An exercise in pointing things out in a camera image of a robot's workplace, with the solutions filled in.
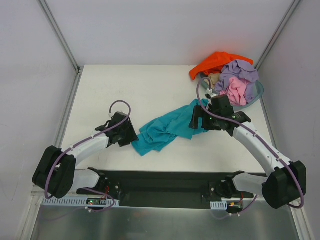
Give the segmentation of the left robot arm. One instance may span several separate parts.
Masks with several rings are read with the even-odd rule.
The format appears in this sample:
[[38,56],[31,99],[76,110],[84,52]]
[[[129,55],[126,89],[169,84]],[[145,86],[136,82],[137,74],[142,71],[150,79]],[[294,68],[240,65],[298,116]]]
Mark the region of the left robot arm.
[[46,148],[32,182],[44,190],[46,199],[61,199],[69,192],[84,188],[96,195],[102,194],[106,188],[104,174],[92,167],[85,170],[77,170],[76,167],[112,145],[124,147],[137,140],[130,117],[118,111],[106,124],[97,127],[91,136],[68,149],[63,150],[53,145]]

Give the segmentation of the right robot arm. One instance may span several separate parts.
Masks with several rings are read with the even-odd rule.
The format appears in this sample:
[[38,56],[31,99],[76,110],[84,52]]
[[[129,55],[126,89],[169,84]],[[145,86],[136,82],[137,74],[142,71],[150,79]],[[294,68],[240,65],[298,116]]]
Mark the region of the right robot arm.
[[301,161],[292,161],[258,132],[251,119],[242,111],[235,112],[227,96],[215,96],[207,106],[202,102],[193,108],[191,129],[226,131],[241,143],[260,164],[265,176],[237,171],[228,175],[220,189],[225,198],[242,192],[263,196],[274,209],[285,205],[300,209],[305,203],[307,169]]

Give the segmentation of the teal t shirt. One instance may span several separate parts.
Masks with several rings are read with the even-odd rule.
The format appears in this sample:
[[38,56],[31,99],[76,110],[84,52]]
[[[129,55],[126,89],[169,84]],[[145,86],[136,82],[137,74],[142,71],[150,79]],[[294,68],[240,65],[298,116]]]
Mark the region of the teal t shirt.
[[194,107],[199,105],[199,100],[195,99],[189,105],[148,122],[139,129],[140,134],[138,140],[132,143],[133,148],[143,157],[151,151],[161,152],[178,137],[191,140],[195,135],[206,133],[201,121],[197,129],[189,127]]

